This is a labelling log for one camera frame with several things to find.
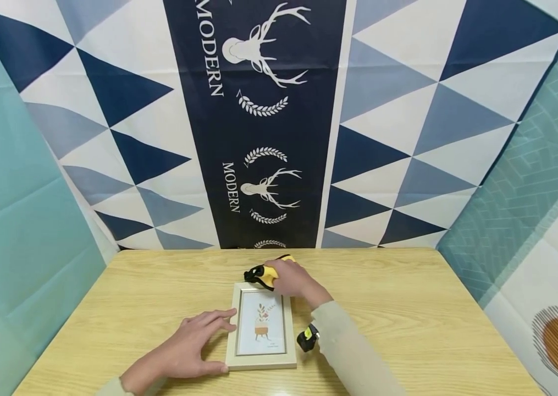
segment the laurel wreath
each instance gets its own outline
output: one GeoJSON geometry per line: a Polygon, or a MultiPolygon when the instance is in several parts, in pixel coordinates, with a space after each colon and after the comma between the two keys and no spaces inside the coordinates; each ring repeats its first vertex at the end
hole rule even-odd
{"type": "Polygon", "coordinates": [[[241,108],[257,117],[273,116],[288,105],[287,96],[272,106],[259,106],[258,104],[254,104],[248,96],[242,95],[241,91],[237,93],[237,96],[240,96],[239,104],[241,108]]]}
{"type": "Polygon", "coordinates": [[[283,213],[279,217],[263,217],[261,216],[261,214],[255,212],[253,209],[250,209],[250,217],[254,218],[254,220],[258,221],[261,224],[277,224],[285,220],[287,216],[287,213],[283,213]]]}
{"type": "Polygon", "coordinates": [[[261,249],[264,246],[267,245],[276,245],[276,246],[280,246],[280,247],[287,247],[285,245],[285,243],[283,242],[279,242],[279,241],[275,241],[274,239],[263,239],[263,241],[259,241],[257,243],[255,243],[255,249],[261,249]]]}
{"type": "Polygon", "coordinates": [[[256,149],[250,151],[250,153],[248,153],[248,155],[246,155],[246,158],[244,158],[244,165],[247,168],[251,163],[253,163],[254,161],[256,161],[260,157],[264,157],[265,155],[272,155],[273,157],[277,157],[278,159],[281,159],[283,162],[288,161],[288,156],[286,154],[283,154],[282,152],[280,152],[279,150],[277,150],[275,148],[272,148],[272,147],[258,147],[256,149]]]}

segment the picture frame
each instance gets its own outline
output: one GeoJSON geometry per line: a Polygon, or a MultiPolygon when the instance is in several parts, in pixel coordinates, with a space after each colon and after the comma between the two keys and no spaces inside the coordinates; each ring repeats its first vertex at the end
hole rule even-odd
{"type": "Polygon", "coordinates": [[[235,283],[225,363],[230,371],[296,367],[296,345],[290,297],[251,283],[235,283]]]}

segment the hand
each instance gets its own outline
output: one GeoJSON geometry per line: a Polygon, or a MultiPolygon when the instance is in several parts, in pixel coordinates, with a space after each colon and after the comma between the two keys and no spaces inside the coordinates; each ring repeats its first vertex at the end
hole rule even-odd
{"type": "Polygon", "coordinates": [[[305,268],[292,260],[271,260],[265,266],[277,271],[279,279],[274,280],[274,291],[285,296],[303,297],[312,310],[332,301],[327,289],[310,276],[305,268]]]}
{"type": "Polygon", "coordinates": [[[233,308],[185,318],[169,339],[138,359],[120,377],[125,391],[140,395],[163,376],[196,378],[228,372],[228,367],[223,362],[205,362],[201,358],[201,349],[218,330],[236,329],[234,324],[228,322],[236,313],[237,309],[233,308]]]}

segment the light wood tabletop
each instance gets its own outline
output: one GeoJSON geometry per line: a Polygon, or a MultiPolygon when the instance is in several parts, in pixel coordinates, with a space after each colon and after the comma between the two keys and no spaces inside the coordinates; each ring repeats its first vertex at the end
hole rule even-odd
{"type": "MultiPolygon", "coordinates": [[[[93,394],[159,345],[184,317],[227,309],[245,270],[291,253],[354,318],[409,395],[540,396],[483,311],[432,249],[122,251],[16,395],[93,394]]],[[[292,299],[295,334],[311,321],[292,299]]],[[[223,360],[226,334],[206,355],[223,360]]],[[[291,370],[169,381],[163,395],[347,395],[317,351],[291,370]]]]}

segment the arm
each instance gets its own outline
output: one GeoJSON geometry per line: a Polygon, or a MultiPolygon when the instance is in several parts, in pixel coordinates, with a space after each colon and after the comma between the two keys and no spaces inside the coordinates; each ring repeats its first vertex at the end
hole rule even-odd
{"type": "Polygon", "coordinates": [[[319,346],[351,396],[405,395],[388,365],[344,309],[329,301],[312,312],[319,346]]]}
{"type": "Polygon", "coordinates": [[[234,308],[214,310],[185,318],[169,339],[138,359],[120,378],[105,384],[96,396],[143,395],[156,391],[165,378],[197,378],[228,372],[223,362],[204,361],[201,349],[218,330],[236,329],[228,322],[236,312],[234,308]]]}
{"type": "Polygon", "coordinates": [[[319,346],[340,382],[351,396],[403,396],[404,389],[388,365],[361,334],[349,314],[329,292],[316,282],[303,267],[291,260],[266,262],[274,267],[279,279],[275,291],[303,297],[319,331],[319,346]]]}

